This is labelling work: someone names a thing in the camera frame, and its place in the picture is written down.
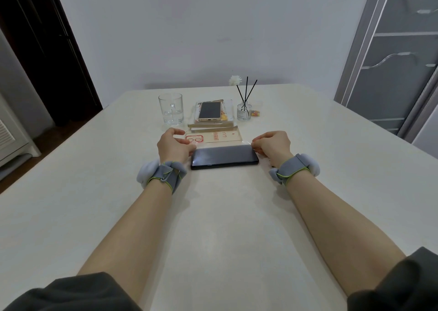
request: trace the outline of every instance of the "white flower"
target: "white flower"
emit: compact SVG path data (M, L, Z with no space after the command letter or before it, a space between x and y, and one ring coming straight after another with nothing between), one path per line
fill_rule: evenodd
M242 82L242 78L239 76L231 76L228 83L230 86L237 86Z

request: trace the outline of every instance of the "hand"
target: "hand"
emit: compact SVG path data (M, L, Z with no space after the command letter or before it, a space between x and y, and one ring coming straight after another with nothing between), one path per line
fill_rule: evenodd
M185 131L170 128L160 138L157 143L160 163L166 161L177 161L183 163L196 149L196 145L191 144L187 139L174 138L173 135L184 135Z
M290 140L284 131L271 131L253 139L252 148L271 159L271 164L280 168L288 159L293 158L290 152Z

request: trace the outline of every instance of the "person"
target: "person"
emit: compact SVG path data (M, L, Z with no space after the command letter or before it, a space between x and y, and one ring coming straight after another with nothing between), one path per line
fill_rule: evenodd
M157 143L160 162L184 162L196 149L185 132L170 128ZM279 168L293 157L284 131L256 137L252 147ZM370 220L322 185L308 170L294 174L287 191L332 274L348 310L437 310L438 257L420 248L406 257ZM96 247L75 277L32 289L6 311L139 310L156 255L172 188L151 179Z

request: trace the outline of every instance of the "stack of books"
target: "stack of books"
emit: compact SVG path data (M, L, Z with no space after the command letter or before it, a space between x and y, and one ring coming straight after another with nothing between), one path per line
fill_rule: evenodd
M233 100L216 100L221 102L221 120L220 121L200 121L199 112L201 111L202 102L196 102L194 114L189 120L188 127L192 131L232 128L236 126L233 118Z

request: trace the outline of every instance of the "forearm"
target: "forearm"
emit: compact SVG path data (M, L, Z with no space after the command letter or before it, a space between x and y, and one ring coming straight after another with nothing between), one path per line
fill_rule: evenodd
M293 175L287 190L347 295L374 289L405 257L383 231L308 171Z
M78 275L104 271L138 302L156 255L171 199L170 187L153 179L93 251Z

